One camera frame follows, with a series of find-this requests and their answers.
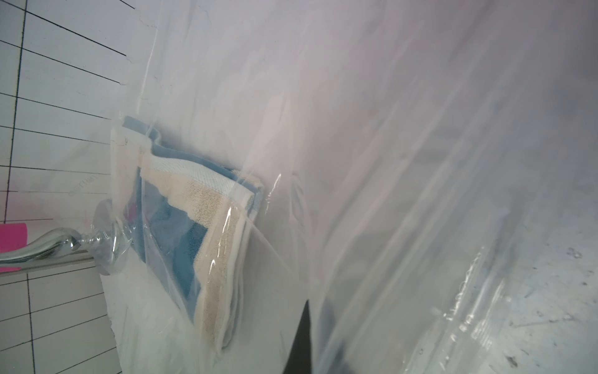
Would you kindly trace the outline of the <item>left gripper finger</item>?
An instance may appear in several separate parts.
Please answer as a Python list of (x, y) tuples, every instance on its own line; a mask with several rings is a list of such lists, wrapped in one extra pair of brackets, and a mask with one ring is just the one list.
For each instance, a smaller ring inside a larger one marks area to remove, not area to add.
[(305, 302), (283, 374), (312, 374), (309, 301)]

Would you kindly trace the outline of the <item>blue and cream towel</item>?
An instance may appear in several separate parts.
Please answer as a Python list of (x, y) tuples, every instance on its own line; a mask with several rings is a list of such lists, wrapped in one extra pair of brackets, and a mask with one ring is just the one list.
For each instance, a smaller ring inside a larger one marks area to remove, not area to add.
[(112, 130), (113, 207), (132, 247), (215, 352), (230, 344), (263, 184), (252, 175), (163, 144), (126, 117)]

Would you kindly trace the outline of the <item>clear plastic vacuum bag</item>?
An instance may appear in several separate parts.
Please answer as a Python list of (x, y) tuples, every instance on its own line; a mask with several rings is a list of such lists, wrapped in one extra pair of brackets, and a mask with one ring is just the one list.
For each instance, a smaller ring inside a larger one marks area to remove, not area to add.
[(124, 373), (597, 371), (595, 1), (139, 1), (123, 120), (263, 200), (213, 351), (131, 246)]

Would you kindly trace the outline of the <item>chrome cup holder stand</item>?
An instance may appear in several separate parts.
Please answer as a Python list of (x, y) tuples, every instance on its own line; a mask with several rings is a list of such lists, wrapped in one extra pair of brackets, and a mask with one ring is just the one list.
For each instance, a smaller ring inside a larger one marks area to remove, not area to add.
[(42, 268), (72, 262), (81, 255), (92, 257), (100, 273), (108, 276), (121, 271), (121, 258), (132, 239), (132, 226), (117, 217), (112, 202), (105, 199), (96, 207), (89, 234), (71, 228), (53, 229), (22, 249), (4, 252), (1, 268)]

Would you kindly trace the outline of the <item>pink plastic cup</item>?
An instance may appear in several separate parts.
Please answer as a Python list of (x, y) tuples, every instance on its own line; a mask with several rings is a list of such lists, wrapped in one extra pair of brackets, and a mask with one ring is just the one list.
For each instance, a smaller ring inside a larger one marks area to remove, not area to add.
[(1, 254), (12, 253), (27, 245), (28, 229), (25, 223), (1, 224)]

